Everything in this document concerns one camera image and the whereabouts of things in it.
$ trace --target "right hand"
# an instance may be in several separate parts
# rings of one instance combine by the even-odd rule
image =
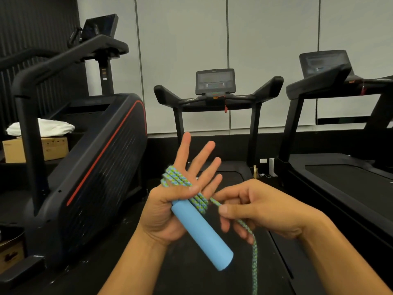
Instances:
[[[214,199],[223,202],[219,214],[225,233],[231,219],[243,219],[251,230],[257,225],[285,238],[301,238],[315,222],[327,218],[321,211],[256,179],[223,188]],[[237,222],[233,229],[253,244],[253,236]]]

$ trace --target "cardboard box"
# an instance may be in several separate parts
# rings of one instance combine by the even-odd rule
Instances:
[[[15,238],[0,241],[0,274],[25,258],[23,249],[23,233]]]
[[[45,160],[63,158],[68,154],[66,137],[41,138],[41,141]],[[26,162],[21,138],[3,141],[3,149],[6,163]]]

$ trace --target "fingernail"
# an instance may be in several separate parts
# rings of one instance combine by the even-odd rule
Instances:
[[[227,205],[221,205],[219,207],[219,213],[227,213],[228,212],[228,206]]]
[[[190,187],[189,187],[189,191],[190,191],[191,193],[199,192],[199,186],[198,186],[198,185],[190,186]]]

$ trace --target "green and blue rope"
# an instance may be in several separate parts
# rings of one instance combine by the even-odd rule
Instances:
[[[169,166],[165,173],[162,175],[161,184],[164,187],[168,187],[170,182],[172,185],[183,185],[192,186],[189,182],[174,166]],[[198,193],[195,197],[189,199],[189,201],[194,205],[194,207],[204,215],[208,209],[209,201],[203,196],[202,193]],[[210,198],[210,201],[216,206],[221,206],[221,203],[217,202],[215,199]],[[238,219],[237,222],[244,228],[248,233],[250,233],[254,238],[254,243],[252,245],[252,295],[257,295],[258,293],[258,280],[257,280],[257,260],[258,260],[258,248],[257,241],[255,239],[254,233],[250,230],[247,224]]]

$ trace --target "blue handle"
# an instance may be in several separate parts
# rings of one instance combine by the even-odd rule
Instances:
[[[233,251],[188,200],[172,202],[172,211],[218,271],[225,269]]]

